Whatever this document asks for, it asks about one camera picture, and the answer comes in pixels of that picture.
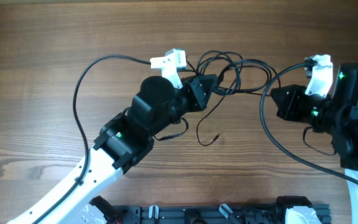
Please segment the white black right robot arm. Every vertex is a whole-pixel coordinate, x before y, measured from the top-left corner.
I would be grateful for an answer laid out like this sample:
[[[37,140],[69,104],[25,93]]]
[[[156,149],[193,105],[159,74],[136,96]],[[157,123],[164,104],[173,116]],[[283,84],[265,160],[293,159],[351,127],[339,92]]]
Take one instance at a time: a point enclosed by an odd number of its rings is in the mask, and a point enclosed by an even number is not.
[[[326,87],[313,93],[305,86],[289,85],[274,88],[270,96],[275,102],[277,116],[286,121],[306,123],[316,133],[328,133],[332,147],[339,155],[344,173],[338,173],[304,159],[286,150],[271,133],[267,136],[285,154],[294,160],[340,177],[347,182],[351,199],[352,222],[358,223],[358,63],[344,63],[339,67],[334,94]]]

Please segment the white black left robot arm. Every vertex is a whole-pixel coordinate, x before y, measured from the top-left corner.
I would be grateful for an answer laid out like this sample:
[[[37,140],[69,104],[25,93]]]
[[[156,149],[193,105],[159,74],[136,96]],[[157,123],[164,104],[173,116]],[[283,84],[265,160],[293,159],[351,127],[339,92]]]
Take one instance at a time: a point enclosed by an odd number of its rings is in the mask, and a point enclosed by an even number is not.
[[[89,150],[89,159],[76,167],[46,196],[12,223],[71,223],[100,191],[119,180],[153,148],[153,137],[185,113],[202,111],[218,77],[181,79],[175,88],[161,76],[146,78],[130,107],[107,122]]]

